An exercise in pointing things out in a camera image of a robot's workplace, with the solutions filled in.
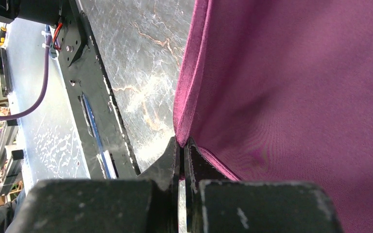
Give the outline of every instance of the red wire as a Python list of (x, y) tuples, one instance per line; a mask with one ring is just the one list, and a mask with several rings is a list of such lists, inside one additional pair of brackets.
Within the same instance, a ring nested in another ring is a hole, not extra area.
[(56, 44), (55, 44), (55, 41), (56, 41), (56, 39), (58, 38), (58, 34), (59, 34), (59, 31), (61, 30), (61, 28), (62, 28), (62, 23), (59, 23), (58, 24), (58, 27), (56, 28), (56, 30), (55, 30), (55, 33), (53, 34), (53, 44), (54, 44), (54, 47), (55, 47), (55, 49), (56, 50), (61, 50), (61, 48), (60, 47), (58, 47)]

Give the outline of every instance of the gray marble table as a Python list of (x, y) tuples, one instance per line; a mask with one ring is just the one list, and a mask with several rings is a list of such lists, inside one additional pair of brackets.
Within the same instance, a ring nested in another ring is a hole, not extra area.
[(141, 171), (174, 136), (172, 109), (194, 0), (77, 0), (88, 15)]

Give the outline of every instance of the metal frame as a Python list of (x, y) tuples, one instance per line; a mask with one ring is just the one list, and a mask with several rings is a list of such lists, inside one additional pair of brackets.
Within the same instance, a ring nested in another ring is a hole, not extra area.
[[(58, 36), (61, 48), (58, 61), (90, 177), (105, 178), (103, 172), (105, 167), (110, 171), (116, 170), (119, 178), (134, 178), (140, 174), (140, 169), (89, 20), (84, 13), (79, 13), (75, 0), (69, 0), (64, 1), (62, 21), (64, 26)], [(96, 138), (88, 131), (90, 125), (86, 117), (87, 112), (80, 102), (83, 94), (92, 108), (99, 138), (105, 151), (99, 151)], [(96, 155), (106, 154), (105, 152), (111, 155), (111, 157), (105, 156), (107, 163), (97, 163)]]
[(8, 120), (0, 133), (0, 168), (3, 168), (7, 159), (5, 146), (12, 145), (18, 133), (17, 120)]

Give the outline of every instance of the black metal plate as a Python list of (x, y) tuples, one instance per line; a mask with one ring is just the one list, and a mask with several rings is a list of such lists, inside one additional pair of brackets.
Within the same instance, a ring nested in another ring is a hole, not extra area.
[(9, 233), (150, 232), (146, 228), (155, 191), (148, 181), (39, 182)]
[(330, 198), (312, 183), (201, 181), (199, 201), (195, 233), (342, 232)]
[(59, 55), (59, 64), (66, 85), (69, 102), (72, 108), (72, 114), (77, 126), (79, 139), (82, 141), (82, 148), (86, 163), (89, 169), (90, 177), (93, 179), (102, 179), (103, 165), (100, 164), (97, 154), (100, 154), (95, 139), (89, 134), (85, 114), (82, 111), (81, 103), (78, 97), (83, 94), (87, 97), (94, 114), (98, 132), (105, 151), (111, 154), (115, 161), (115, 167), (120, 178), (134, 178), (140, 174), (135, 155), (126, 134), (123, 121), (120, 116), (115, 97), (111, 91), (111, 85), (107, 78), (105, 68), (96, 41), (91, 30), (89, 20), (84, 13), (80, 14), (80, 19), (75, 20), (77, 27), (68, 29), (64, 36), (64, 42), (73, 41), (76, 43), (80, 28), (85, 32), (85, 38), (88, 38), (84, 44), (82, 53), (75, 60), (65, 54), (64, 47)]
[(87, 37), (75, 0), (65, 1), (62, 8), (62, 17), (63, 27), (58, 36), (61, 48), (59, 62), (70, 66), (80, 58), (87, 43)]

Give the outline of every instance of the blue strip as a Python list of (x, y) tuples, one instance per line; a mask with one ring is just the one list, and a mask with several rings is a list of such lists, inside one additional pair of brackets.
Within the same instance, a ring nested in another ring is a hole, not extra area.
[(84, 94), (82, 94), (82, 99), (84, 100), (86, 109), (88, 111), (89, 122), (91, 124), (92, 129), (93, 129), (94, 136), (95, 136), (95, 139), (96, 139), (97, 144), (98, 144), (99, 152), (100, 152), (100, 154), (102, 156), (102, 161), (103, 161), (103, 166), (105, 167), (106, 177), (108, 179), (111, 179), (111, 174), (109, 174), (109, 169), (107, 168), (105, 154), (103, 152), (103, 146), (102, 146), (102, 143), (101, 143), (101, 137), (99, 136), (99, 133), (98, 133), (98, 128), (97, 128), (96, 123), (95, 123), (94, 115), (92, 114), (91, 106), (89, 106), (88, 99), (86, 98), (86, 96)]

